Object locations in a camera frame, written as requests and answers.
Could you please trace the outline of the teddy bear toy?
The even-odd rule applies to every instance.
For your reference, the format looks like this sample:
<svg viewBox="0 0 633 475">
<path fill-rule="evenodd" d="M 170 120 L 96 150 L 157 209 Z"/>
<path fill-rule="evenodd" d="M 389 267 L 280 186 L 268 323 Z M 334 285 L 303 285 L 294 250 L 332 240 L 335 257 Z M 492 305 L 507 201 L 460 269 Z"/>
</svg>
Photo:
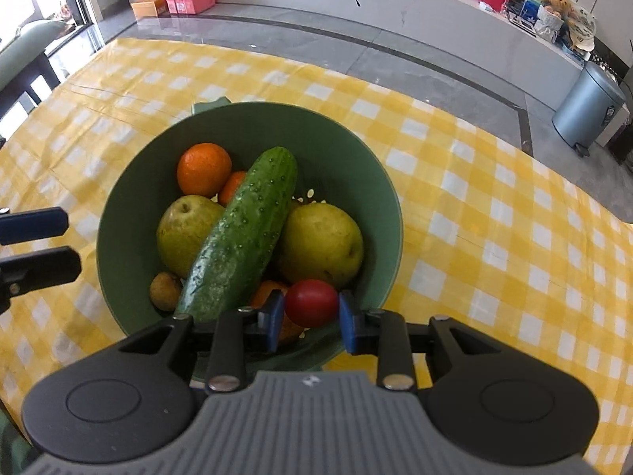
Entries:
<svg viewBox="0 0 633 475">
<path fill-rule="evenodd" d="M 541 0 L 534 25 L 537 36 L 553 43 L 565 23 L 574 18 L 572 0 Z"/>
</svg>

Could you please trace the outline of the grey blue trash bin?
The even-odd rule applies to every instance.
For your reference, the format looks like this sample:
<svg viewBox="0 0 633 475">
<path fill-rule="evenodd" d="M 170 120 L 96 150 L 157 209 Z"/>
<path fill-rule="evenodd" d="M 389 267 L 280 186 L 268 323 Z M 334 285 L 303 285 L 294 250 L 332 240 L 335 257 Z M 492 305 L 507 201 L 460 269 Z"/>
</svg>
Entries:
<svg viewBox="0 0 633 475">
<path fill-rule="evenodd" d="M 624 106 L 625 95 L 615 78 L 595 62 L 586 62 L 578 80 L 553 114 L 553 128 L 576 154 L 589 148 Z"/>
</svg>

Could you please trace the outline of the green pear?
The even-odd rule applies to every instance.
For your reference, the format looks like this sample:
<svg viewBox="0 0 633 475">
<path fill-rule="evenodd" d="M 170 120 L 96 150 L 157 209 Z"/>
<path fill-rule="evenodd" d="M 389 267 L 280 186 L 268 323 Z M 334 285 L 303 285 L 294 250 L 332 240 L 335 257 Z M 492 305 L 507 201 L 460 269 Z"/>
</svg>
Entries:
<svg viewBox="0 0 633 475">
<path fill-rule="evenodd" d="M 224 208 L 199 195 L 181 196 L 163 213 L 157 229 L 157 248 L 164 266 L 181 279 L 188 278 L 212 228 Z"/>
<path fill-rule="evenodd" d="M 348 284 L 362 266 L 364 239 L 356 222 L 327 203 L 294 208 L 280 238 L 280 269 L 295 283 L 324 281 L 336 289 Z"/>
</svg>

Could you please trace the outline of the green upholstered chair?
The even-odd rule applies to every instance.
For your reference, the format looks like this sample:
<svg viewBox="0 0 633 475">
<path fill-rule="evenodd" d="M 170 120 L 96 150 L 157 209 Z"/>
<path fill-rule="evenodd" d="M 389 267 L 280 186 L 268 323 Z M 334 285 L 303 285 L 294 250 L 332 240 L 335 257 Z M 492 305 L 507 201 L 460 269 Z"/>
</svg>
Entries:
<svg viewBox="0 0 633 475">
<path fill-rule="evenodd" d="M 63 31 L 62 21 L 32 21 L 1 50 L 1 115 L 31 90 L 38 77 L 43 77 L 49 89 L 60 85 L 45 50 Z"/>
</svg>

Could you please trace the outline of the orange cardboard box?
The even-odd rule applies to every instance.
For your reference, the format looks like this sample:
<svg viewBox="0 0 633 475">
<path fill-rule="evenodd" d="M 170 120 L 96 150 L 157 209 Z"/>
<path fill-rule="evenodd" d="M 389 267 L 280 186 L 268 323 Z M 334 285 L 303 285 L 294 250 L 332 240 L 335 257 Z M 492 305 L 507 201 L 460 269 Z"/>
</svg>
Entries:
<svg viewBox="0 0 633 475">
<path fill-rule="evenodd" d="M 169 10 L 166 0 L 137 0 L 131 6 L 136 19 L 159 17 Z"/>
</svg>

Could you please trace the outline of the red cherry tomato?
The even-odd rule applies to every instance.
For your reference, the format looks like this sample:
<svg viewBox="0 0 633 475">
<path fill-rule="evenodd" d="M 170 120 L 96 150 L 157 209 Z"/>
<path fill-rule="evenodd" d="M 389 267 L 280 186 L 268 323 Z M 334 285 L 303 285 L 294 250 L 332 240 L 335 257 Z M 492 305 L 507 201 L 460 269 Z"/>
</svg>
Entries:
<svg viewBox="0 0 633 475">
<path fill-rule="evenodd" d="M 323 327 L 338 319 L 339 296 L 333 286 L 321 280 L 299 281 L 286 292 L 284 310 L 297 326 Z"/>
</svg>

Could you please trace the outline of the green colander bowl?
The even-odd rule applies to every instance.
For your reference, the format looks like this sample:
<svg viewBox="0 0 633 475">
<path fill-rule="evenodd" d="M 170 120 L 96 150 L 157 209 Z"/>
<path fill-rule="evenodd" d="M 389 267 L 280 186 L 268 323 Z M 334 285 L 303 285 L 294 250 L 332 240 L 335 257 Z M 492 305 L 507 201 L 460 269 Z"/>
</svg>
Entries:
<svg viewBox="0 0 633 475">
<path fill-rule="evenodd" d="M 203 250 L 184 273 L 184 308 L 196 319 L 244 304 L 266 278 L 289 267 L 282 243 L 294 205 L 332 205 L 358 225 L 363 260 L 343 289 L 377 314 L 392 291 L 404 243 L 393 183 L 370 148 L 344 125 L 313 110 L 281 103 L 218 103 L 172 125 L 123 170 L 107 198 L 97 240 L 106 304 L 126 334 L 155 325 L 151 280 L 167 266 L 158 229 L 181 194 L 180 158 L 191 147 L 222 147 L 246 183 Z"/>
</svg>

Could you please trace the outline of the brown longan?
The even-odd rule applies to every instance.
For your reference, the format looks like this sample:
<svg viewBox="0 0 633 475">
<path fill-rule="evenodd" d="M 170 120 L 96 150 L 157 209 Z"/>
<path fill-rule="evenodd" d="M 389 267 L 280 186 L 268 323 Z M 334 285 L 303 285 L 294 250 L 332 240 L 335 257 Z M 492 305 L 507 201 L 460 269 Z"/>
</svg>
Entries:
<svg viewBox="0 0 633 475">
<path fill-rule="evenodd" d="M 149 286 L 149 298 L 159 311 L 175 311 L 182 289 L 181 280 L 170 272 L 159 272 Z"/>
</svg>

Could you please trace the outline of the green cucumber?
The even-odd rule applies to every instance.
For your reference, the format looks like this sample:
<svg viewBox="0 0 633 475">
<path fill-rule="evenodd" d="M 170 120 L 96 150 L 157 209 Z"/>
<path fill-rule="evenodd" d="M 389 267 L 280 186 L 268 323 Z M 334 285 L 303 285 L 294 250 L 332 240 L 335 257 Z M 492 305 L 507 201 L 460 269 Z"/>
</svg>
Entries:
<svg viewBox="0 0 633 475">
<path fill-rule="evenodd" d="M 297 176 L 294 154 L 284 147 L 254 161 L 192 265 L 178 314 L 208 323 L 250 301 L 288 219 Z"/>
</svg>

